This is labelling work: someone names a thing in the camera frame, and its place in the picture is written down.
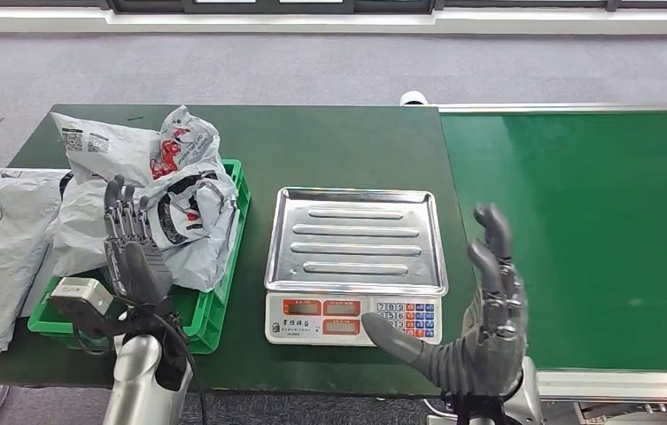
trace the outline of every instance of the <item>floor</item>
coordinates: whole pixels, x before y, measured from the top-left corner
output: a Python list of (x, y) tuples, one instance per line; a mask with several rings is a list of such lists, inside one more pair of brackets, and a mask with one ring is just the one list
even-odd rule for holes
[[(0, 35), (0, 166), (56, 103), (667, 102), (667, 38)], [(99, 423), (100, 389), (13, 388), (0, 425)], [(212, 395), (214, 423), (425, 423), (418, 401)], [(183, 424), (197, 424), (196, 399)]]

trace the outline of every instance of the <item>robotic hand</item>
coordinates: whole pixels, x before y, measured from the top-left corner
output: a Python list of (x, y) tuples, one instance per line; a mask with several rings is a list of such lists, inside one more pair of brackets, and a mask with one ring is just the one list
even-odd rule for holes
[(524, 357), (527, 302), (512, 262), (510, 226), (493, 204), (477, 206), (474, 217), (485, 228), (484, 242), (469, 244), (481, 284), (463, 316), (460, 339), (428, 344), (393, 328), (376, 313), (364, 314), (362, 324), (375, 345), (443, 391), (459, 424), (476, 419), (495, 425), (540, 424), (536, 369)]
[[(153, 242), (144, 207), (133, 201), (135, 188), (117, 175), (105, 192), (104, 241), (115, 297), (95, 279), (66, 277), (50, 296), (50, 303), (91, 338), (106, 337), (115, 345), (114, 385), (105, 425), (176, 425), (195, 369), (187, 348), (179, 313), (168, 296), (173, 278)], [(119, 317), (107, 316), (116, 299), (128, 309)], [(205, 398), (201, 393), (203, 422)]]

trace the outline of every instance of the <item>green plastic crate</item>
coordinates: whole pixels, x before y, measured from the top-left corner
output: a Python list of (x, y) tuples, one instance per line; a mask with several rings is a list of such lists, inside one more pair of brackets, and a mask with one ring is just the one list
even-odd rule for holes
[[(237, 265), (239, 245), (242, 242), (242, 234), (244, 233), (244, 223), (247, 220), (247, 212), (250, 207), (251, 195), (250, 190), (247, 189), (247, 183), (244, 181), (242, 163), (234, 159), (224, 159), (222, 162), (226, 173), (231, 176), (231, 180), (237, 186), (237, 191), (239, 192), (237, 197), (239, 206), (237, 238), (234, 241), (234, 247), (229, 256), (226, 275), (208, 293), (178, 286), (174, 286), (171, 290), (172, 304), (182, 316), (184, 332), (190, 339), (190, 351), (194, 354), (210, 354), (218, 347), (219, 340), (221, 339), (223, 318), (226, 314), (226, 304), (229, 301), (231, 281), (234, 277), (234, 268)], [(79, 276), (92, 277), (101, 282), (106, 282), (108, 279), (105, 279), (105, 274), (107, 273), (108, 271), (104, 268), (79, 274)], [(41, 301), (34, 308), (28, 320), (28, 329), (32, 332), (56, 339), (68, 348), (77, 350), (80, 349), (80, 345), (73, 335), (72, 322), (61, 315), (56, 308), (48, 304), (49, 294), (57, 287), (59, 279), (58, 277), (54, 277), (49, 282), (49, 286), (43, 293)], [(116, 311), (115, 309), (111, 309), (108, 314), (116, 317), (121, 311), (123, 310)], [(106, 344), (105, 338), (86, 341), (86, 345), (93, 349), (103, 349)]]

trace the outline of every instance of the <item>digital scale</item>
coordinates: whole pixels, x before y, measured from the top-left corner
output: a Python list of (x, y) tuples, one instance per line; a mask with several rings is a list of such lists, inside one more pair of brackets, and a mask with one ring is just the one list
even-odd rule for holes
[(361, 325), (368, 312), (439, 343), (448, 287), (434, 196), (279, 190), (265, 286), (272, 344), (371, 346)]

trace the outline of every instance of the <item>scale keypad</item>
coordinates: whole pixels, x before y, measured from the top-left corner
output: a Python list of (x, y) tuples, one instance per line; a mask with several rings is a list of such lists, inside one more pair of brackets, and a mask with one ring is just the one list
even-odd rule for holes
[(429, 303), (377, 303), (377, 312), (391, 326), (417, 338), (435, 336), (435, 305)]

